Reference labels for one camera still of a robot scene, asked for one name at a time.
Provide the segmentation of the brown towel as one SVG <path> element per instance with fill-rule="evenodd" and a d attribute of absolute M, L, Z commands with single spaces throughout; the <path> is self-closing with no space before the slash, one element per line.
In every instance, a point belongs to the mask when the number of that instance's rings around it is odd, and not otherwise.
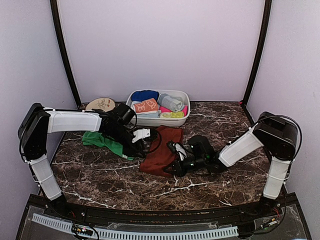
<path fill-rule="evenodd" d="M 145 160 L 140 164 L 139 170 L 150 175 L 171 178 L 173 175 L 164 172 L 164 168 L 175 160 L 176 155 L 167 147 L 167 143 L 173 141 L 182 144 L 184 130 L 163 125 L 155 130 L 161 135 L 161 144 L 154 152 L 147 154 Z"/>

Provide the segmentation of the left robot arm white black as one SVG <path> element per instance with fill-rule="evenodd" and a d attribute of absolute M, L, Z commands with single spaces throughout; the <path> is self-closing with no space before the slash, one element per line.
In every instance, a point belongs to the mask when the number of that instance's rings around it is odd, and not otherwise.
<path fill-rule="evenodd" d="M 54 109 L 34 103 L 18 129 L 19 153 L 28 164 L 34 181 L 43 190 L 51 203 L 51 210 L 60 218 L 71 213 L 65 203 L 63 193 L 54 176 L 47 156 L 47 138 L 53 133 L 97 132 L 107 139 L 120 143 L 126 156 L 146 156 L 142 139 L 148 138 L 148 128 L 129 128 L 128 124 L 136 118 L 136 112 L 121 103 L 113 110 L 65 110 Z"/>

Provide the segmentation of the orange bunny pattern towel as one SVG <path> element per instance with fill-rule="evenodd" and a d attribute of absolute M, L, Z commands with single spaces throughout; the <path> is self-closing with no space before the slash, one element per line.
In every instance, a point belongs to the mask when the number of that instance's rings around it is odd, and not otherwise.
<path fill-rule="evenodd" d="M 134 102 L 131 104 L 131 106 L 137 115 L 154 114 L 159 110 L 159 105 L 154 98 L 150 98 L 141 102 Z"/>

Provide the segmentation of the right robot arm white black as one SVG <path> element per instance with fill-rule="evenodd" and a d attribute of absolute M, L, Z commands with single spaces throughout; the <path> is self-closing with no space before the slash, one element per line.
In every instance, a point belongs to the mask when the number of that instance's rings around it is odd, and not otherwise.
<path fill-rule="evenodd" d="M 222 173 L 237 162 L 264 148 L 271 155 L 263 200 L 255 205 L 255 213 L 266 217 L 275 208 L 282 186 L 302 145 L 302 129 L 291 117 L 263 112 L 258 120 L 236 139 L 215 151 L 207 137 L 195 135 L 187 146 L 169 141 L 167 147 L 177 159 L 163 168 L 164 173 L 183 177 L 187 173 L 206 169 L 209 173 Z"/>

